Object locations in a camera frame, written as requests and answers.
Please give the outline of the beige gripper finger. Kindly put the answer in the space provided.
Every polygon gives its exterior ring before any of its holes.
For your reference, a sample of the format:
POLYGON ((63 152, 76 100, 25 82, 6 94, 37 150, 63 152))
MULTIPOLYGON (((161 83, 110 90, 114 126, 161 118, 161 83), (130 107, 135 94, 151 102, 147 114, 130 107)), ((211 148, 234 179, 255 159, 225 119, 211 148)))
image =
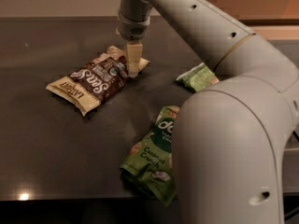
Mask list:
POLYGON ((136 77, 139 72, 139 63, 142 56, 143 45, 139 40, 132 40, 126 44, 126 60, 128 74, 136 77))
POLYGON ((129 77, 128 76, 128 71, 127 71, 127 68, 126 68, 125 64, 119 63, 119 65, 120 65, 120 70, 121 70, 121 76, 123 78, 128 78, 129 77))

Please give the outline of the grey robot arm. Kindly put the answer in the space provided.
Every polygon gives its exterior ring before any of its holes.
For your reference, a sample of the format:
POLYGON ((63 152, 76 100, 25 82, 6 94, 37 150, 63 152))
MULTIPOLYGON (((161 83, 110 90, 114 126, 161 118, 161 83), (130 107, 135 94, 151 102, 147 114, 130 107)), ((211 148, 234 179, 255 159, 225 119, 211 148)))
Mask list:
POLYGON ((118 29, 140 40, 156 9, 225 79, 191 96, 172 136, 183 224, 284 224, 284 148, 299 122, 298 69, 206 0, 121 0, 118 29))

